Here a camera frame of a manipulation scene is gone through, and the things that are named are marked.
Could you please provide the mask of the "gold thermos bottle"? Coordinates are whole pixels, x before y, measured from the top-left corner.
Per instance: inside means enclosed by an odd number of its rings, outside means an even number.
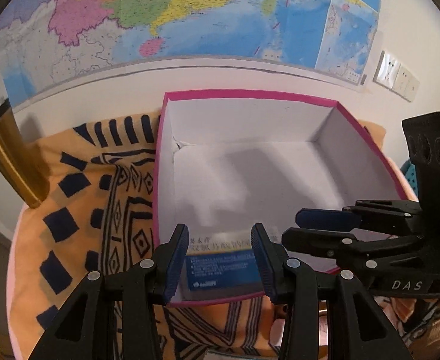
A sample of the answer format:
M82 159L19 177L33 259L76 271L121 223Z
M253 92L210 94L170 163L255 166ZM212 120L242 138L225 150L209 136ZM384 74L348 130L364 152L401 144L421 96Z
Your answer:
M7 99L0 105L0 172L30 208L46 200L50 191L47 166L39 152L24 142Z

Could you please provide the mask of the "blue white medicine box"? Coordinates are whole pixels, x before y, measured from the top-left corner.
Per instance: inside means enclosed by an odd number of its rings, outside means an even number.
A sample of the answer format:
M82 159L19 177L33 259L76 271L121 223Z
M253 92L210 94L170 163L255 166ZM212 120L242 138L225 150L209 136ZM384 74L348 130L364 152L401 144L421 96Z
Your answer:
M190 236L182 285L190 297L234 297L261 291L250 233Z

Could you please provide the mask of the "pink cardboard box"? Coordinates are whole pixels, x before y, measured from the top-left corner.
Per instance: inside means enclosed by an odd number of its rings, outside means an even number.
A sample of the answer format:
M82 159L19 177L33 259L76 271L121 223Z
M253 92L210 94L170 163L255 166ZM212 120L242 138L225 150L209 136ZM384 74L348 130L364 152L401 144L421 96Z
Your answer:
M156 241L187 225L189 253L203 258L248 247L257 223L278 236L304 208L407 197L340 102L284 92L165 94L154 175Z

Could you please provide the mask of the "orange patterned tablecloth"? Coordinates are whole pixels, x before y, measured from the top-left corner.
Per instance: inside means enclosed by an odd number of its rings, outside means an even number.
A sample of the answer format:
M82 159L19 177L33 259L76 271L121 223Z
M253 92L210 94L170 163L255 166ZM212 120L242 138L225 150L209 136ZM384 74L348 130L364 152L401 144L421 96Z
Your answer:
M50 193L17 222L7 274L8 327L27 359L80 280L122 272L151 256L158 112L82 124L33 144ZM217 306L156 307L165 359L214 350L271 356L285 314L265 297Z

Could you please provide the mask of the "blue plastic basket shelf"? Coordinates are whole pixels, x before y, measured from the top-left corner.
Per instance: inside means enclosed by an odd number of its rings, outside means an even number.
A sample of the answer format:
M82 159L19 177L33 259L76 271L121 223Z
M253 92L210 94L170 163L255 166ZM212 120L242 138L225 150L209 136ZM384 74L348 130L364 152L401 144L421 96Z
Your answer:
M401 167L401 172L405 176L405 179L415 194L418 194L418 182L415 165L411 160L405 161Z

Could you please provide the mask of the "white wall socket panel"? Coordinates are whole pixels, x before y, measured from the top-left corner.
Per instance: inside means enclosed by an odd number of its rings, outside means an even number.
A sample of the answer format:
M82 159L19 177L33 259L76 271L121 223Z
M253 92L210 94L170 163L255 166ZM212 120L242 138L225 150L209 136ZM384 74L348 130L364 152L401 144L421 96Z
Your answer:
M383 50L374 75L374 82L386 89L392 89L401 63L392 53Z

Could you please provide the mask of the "colourful wall map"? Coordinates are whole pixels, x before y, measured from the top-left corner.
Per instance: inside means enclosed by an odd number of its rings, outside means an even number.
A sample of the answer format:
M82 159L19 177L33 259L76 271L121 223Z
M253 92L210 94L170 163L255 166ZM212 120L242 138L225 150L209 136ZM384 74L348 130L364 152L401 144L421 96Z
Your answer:
M11 0L0 14L0 102L126 63L269 60L358 84L381 0Z

